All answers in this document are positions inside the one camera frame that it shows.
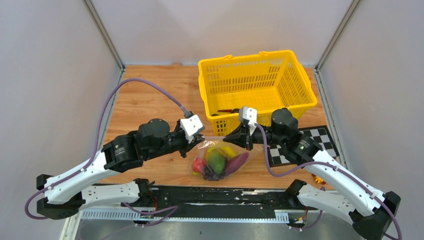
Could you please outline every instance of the wooden table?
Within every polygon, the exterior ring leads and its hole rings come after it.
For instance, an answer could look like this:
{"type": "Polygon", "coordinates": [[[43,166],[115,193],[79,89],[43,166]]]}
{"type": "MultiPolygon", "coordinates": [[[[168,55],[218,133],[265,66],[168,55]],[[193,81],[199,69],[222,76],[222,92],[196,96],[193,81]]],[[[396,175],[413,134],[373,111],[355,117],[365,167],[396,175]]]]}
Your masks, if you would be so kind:
{"type": "MultiPolygon", "coordinates": [[[[306,68],[305,70],[317,96],[318,105],[299,118],[299,127],[326,125],[313,69],[306,68]]],[[[212,126],[206,118],[204,103],[200,97],[198,77],[197,66],[181,66],[178,64],[167,66],[133,65],[126,69],[124,79],[143,78],[165,89],[188,110],[200,116],[206,127],[202,132],[204,136],[213,136],[212,126]]],[[[139,125],[147,123],[153,118],[161,118],[167,121],[171,130],[173,130],[177,120],[183,117],[180,108],[154,88],[140,82],[129,82],[121,88],[118,94],[104,142],[110,142],[118,135],[137,130],[139,125]]],[[[196,154],[196,149],[190,151],[187,158],[182,158],[178,152],[168,154],[145,162],[143,167],[128,170],[102,182],[127,183],[136,178],[144,178],[151,182],[156,181],[157,185],[285,189],[294,179],[301,179],[315,187],[322,186],[316,184],[311,174],[303,169],[286,177],[276,178],[271,176],[267,171],[263,153],[258,154],[247,165],[227,179],[205,181],[189,173],[189,167],[196,154]]],[[[289,165],[273,167],[272,169],[274,172],[282,173],[293,167],[294,165],[289,165]]]]}

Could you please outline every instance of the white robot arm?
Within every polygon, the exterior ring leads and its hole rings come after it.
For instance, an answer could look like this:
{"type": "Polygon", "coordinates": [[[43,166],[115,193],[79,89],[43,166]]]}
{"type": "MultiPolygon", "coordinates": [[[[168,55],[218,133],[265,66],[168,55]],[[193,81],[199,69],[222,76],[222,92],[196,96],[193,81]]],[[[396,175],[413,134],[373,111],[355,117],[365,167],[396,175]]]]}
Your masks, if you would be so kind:
{"type": "MultiPolygon", "coordinates": [[[[272,113],[270,126],[259,125],[256,122],[256,114],[257,111],[253,108],[241,108],[241,124],[224,138],[224,142],[248,150],[253,148],[253,144],[280,145],[285,158],[298,165],[296,169],[304,167],[342,195],[336,196],[316,189],[304,181],[295,180],[286,190],[294,203],[321,209],[343,219],[352,224],[356,232],[367,240],[382,239],[401,201],[396,193],[384,193],[341,166],[318,142],[299,132],[298,120],[287,108],[277,109],[272,113]]],[[[273,173],[267,154],[265,160],[268,171],[274,177],[283,177],[294,171],[273,173]]]]}

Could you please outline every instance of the clear plastic bag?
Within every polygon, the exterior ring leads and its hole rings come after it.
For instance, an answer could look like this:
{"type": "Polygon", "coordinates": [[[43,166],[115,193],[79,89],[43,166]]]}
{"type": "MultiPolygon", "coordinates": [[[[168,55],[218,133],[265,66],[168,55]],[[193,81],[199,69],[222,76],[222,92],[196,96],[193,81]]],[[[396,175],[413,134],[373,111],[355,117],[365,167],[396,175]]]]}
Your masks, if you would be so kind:
{"type": "Polygon", "coordinates": [[[260,147],[248,151],[234,144],[224,142],[223,137],[206,137],[197,145],[197,156],[193,159],[189,173],[207,181],[227,178],[246,165],[260,147]]]}

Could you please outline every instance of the yellow basket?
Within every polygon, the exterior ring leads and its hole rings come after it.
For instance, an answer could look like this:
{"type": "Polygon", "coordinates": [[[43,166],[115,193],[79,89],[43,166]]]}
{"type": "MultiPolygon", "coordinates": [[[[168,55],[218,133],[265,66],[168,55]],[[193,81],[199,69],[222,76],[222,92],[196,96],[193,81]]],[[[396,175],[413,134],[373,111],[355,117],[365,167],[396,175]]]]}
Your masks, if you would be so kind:
{"type": "Polygon", "coordinates": [[[218,110],[248,106],[257,109],[259,124],[269,126],[276,109],[288,108],[299,118],[317,105],[311,81],[291,50],[204,59],[198,67],[200,95],[215,136],[240,124],[238,113],[218,110]]]}

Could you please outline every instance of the checkerboard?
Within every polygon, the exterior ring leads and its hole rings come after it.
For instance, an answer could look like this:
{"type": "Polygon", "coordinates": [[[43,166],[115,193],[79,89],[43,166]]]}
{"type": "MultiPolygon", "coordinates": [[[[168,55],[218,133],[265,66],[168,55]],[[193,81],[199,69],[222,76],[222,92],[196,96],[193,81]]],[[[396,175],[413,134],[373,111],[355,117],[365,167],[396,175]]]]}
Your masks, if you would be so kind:
{"type": "MultiPolygon", "coordinates": [[[[339,151],[326,125],[299,128],[299,131],[317,141],[333,158],[339,156],[339,151]]],[[[283,156],[281,146],[276,144],[268,146],[268,160],[271,167],[292,164],[283,156]]]]}

